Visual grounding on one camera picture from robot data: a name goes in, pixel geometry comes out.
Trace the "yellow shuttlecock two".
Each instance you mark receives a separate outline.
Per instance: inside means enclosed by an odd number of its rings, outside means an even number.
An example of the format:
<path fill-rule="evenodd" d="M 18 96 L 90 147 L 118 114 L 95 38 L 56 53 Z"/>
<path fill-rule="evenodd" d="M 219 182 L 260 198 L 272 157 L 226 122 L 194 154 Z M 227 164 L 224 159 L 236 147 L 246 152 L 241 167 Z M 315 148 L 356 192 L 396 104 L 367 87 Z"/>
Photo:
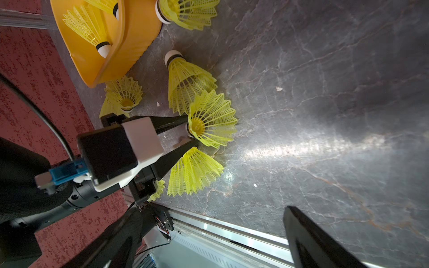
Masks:
<path fill-rule="evenodd" d="M 64 23 L 81 38 L 93 45 L 100 56 L 107 58 L 112 45 L 103 22 L 101 10 L 91 4 L 73 7 L 64 14 Z"/>

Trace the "yellow shuttlecock five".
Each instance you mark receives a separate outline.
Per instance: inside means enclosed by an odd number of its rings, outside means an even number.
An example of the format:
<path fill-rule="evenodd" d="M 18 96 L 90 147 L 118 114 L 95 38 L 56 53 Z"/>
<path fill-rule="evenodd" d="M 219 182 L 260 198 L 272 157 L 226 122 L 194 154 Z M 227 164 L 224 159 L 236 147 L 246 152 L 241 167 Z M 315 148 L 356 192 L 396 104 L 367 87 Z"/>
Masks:
<path fill-rule="evenodd" d="M 186 61 L 179 51 L 167 52 L 164 61 L 169 72 L 168 103 L 174 113 L 188 114 L 196 96 L 217 89 L 212 74 Z"/>

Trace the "yellow shuttlecock ten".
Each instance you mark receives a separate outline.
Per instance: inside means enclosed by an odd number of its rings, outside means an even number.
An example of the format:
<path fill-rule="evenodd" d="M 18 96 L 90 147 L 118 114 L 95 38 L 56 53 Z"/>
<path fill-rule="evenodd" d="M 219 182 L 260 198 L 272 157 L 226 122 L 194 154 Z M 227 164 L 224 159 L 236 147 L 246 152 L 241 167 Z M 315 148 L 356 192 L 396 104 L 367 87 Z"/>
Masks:
<path fill-rule="evenodd" d="M 156 192 L 150 196 L 150 198 L 147 200 L 148 202 L 156 201 L 158 198 L 160 198 L 160 196 L 164 193 L 165 181 L 157 180 L 155 182 L 155 189 Z"/>

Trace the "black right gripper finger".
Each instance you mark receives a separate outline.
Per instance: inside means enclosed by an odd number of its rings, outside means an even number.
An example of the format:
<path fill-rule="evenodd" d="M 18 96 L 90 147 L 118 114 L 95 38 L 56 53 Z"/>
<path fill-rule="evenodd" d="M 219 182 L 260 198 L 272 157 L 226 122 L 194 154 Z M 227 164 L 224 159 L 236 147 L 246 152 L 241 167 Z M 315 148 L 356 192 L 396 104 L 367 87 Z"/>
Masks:
<path fill-rule="evenodd" d="M 296 268 L 365 267 L 297 207 L 285 208 L 283 223 Z"/>

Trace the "yellow shuttlecock eight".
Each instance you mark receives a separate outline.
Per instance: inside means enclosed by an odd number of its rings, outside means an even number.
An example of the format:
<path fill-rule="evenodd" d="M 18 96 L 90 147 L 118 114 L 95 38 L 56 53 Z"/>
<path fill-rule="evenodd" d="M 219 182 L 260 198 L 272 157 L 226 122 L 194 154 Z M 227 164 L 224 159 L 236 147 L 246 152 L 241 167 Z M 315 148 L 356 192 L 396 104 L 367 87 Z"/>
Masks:
<path fill-rule="evenodd" d="M 167 194 L 196 194 L 215 182 L 223 171 L 224 167 L 213 157 L 192 147 L 173 166 Z"/>

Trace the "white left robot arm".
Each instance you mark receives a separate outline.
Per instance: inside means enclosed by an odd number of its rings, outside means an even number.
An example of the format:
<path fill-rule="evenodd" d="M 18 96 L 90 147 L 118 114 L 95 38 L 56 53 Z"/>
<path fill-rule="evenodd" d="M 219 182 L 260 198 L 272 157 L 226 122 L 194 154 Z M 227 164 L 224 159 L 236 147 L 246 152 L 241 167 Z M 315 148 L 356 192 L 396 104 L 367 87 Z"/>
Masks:
<path fill-rule="evenodd" d="M 135 208 L 106 228 L 69 268 L 130 268 L 143 237 L 157 224 L 173 229 L 168 210 L 149 204 L 162 179 L 198 140 L 165 154 L 159 134 L 187 124 L 186 116 L 109 114 L 103 128 L 78 136 L 79 155 L 51 165 L 47 158 L 1 140 L 1 266 L 27 268 L 42 252 L 36 233 L 129 186 Z"/>

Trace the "yellow shuttlecock seven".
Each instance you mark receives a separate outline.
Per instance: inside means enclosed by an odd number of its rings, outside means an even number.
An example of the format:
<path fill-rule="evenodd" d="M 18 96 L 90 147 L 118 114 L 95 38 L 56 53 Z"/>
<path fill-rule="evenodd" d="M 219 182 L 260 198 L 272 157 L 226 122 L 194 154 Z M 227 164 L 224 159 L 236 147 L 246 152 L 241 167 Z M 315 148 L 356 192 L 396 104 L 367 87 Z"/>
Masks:
<path fill-rule="evenodd" d="M 204 90 L 190 104 L 188 129 L 192 136 L 205 146 L 216 149 L 227 146 L 237 133 L 238 119 L 235 113 L 231 101 L 226 100 L 223 93 Z"/>

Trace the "yellow shuttlecock six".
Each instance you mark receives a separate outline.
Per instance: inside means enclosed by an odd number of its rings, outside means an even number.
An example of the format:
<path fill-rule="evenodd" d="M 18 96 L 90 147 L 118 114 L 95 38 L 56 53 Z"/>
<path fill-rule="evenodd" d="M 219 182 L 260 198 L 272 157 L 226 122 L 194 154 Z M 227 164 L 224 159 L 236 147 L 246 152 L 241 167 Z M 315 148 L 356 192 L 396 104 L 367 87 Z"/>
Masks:
<path fill-rule="evenodd" d="M 99 118 L 111 113 L 130 118 L 130 113 L 142 100 L 142 86 L 133 77 L 127 76 L 106 82 L 105 85 L 106 98 Z"/>

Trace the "yellow shuttlecock three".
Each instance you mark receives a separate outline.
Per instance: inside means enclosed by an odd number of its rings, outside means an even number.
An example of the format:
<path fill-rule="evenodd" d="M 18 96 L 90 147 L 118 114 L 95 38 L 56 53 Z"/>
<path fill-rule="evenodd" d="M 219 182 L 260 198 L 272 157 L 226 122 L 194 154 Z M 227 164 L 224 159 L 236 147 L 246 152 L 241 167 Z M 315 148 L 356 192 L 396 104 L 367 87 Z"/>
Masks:
<path fill-rule="evenodd" d="M 216 6 L 220 0 L 156 1 L 155 12 L 164 24 L 175 23 L 187 30 L 200 30 L 212 25 L 211 19 L 217 16 Z"/>

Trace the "yellow shuttlecock one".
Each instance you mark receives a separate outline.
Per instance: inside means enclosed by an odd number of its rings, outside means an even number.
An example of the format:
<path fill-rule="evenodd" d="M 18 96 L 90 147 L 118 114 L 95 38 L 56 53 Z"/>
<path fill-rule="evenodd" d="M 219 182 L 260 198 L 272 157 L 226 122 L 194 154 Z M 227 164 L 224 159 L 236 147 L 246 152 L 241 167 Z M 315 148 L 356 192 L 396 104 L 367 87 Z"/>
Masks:
<path fill-rule="evenodd" d="M 116 0 L 86 0 L 87 3 L 115 16 L 117 20 L 120 19 L 119 5 Z"/>

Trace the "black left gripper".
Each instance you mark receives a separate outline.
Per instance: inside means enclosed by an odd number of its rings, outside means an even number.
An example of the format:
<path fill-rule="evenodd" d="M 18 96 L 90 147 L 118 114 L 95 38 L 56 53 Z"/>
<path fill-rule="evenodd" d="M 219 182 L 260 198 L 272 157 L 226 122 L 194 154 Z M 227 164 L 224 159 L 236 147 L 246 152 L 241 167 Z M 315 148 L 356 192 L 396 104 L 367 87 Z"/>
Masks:
<path fill-rule="evenodd" d="M 155 182 L 161 180 L 191 148 L 200 142 L 190 139 L 161 157 L 158 134 L 188 122 L 188 116 L 127 118 L 113 113 L 101 118 L 103 138 L 107 140 L 103 153 L 106 170 L 99 178 L 99 189 L 129 186 L 137 204 L 147 201 L 156 192 Z M 65 268 L 130 268 L 143 237 L 157 221 L 153 209 L 132 208 L 77 256 Z"/>

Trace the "yellow plastic storage box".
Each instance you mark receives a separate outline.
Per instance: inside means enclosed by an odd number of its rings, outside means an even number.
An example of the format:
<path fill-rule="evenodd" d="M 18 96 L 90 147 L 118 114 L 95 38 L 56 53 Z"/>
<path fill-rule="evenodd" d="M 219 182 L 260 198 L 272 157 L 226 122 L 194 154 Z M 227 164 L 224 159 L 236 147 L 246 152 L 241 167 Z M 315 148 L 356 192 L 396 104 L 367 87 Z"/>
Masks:
<path fill-rule="evenodd" d="M 63 21 L 64 14 L 85 1 L 50 1 L 59 32 L 82 81 L 89 87 L 118 79 L 140 59 L 158 36 L 162 23 L 155 1 L 117 1 L 118 15 L 102 11 L 101 16 L 111 44 L 103 58 L 95 46 L 79 37 Z"/>

